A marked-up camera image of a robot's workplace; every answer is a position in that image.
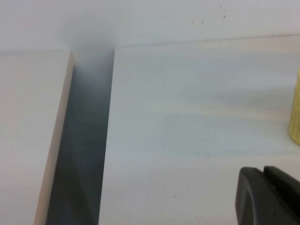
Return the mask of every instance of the white board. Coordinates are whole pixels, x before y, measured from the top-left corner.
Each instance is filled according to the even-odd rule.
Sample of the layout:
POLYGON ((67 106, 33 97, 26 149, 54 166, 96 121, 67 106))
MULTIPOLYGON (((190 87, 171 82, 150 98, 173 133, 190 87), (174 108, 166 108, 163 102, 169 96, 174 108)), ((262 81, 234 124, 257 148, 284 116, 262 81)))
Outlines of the white board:
POLYGON ((69 51, 0 55, 0 224, 45 224, 72 71, 69 51))
POLYGON ((237 224, 243 166, 300 179, 297 37, 115 52, 99 224, 237 224))

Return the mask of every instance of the yellow tape roll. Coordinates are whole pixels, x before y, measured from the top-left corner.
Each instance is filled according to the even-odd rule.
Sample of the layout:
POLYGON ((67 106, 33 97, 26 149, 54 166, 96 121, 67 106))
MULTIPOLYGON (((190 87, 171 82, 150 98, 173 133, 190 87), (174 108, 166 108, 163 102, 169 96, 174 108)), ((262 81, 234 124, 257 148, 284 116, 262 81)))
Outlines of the yellow tape roll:
POLYGON ((291 138, 297 144, 300 144, 300 69, 298 70, 294 99, 292 102, 289 133, 291 138))

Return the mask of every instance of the black clamp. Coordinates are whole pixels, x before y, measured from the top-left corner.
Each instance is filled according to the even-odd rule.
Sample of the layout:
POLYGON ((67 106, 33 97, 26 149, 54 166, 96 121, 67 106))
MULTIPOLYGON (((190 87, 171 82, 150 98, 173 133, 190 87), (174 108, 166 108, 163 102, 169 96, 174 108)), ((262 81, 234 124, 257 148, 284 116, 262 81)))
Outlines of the black clamp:
POLYGON ((300 182, 274 166, 243 167, 235 209, 239 225, 300 225, 300 182))

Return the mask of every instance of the white panel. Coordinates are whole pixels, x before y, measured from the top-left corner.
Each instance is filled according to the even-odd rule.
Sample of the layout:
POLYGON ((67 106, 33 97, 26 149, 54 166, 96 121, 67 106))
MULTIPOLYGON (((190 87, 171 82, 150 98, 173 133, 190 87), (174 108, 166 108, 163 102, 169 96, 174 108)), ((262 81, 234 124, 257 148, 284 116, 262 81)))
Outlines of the white panel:
POLYGON ((1 224, 45 224, 72 71, 69 51, 0 55, 1 224))
POLYGON ((99 224, 232 225, 241 167, 300 179, 299 65, 296 37, 117 49, 99 224))

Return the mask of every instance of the white wall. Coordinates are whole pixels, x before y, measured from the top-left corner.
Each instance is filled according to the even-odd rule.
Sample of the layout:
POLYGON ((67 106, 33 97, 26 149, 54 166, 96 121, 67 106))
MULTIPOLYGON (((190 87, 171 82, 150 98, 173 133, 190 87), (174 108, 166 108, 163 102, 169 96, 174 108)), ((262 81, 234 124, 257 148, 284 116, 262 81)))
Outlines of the white wall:
POLYGON ((299 34, 300 1, 2 0, 0 21, 0 51, 76 50, 85 81, 106 93, 116 45, 299 34))

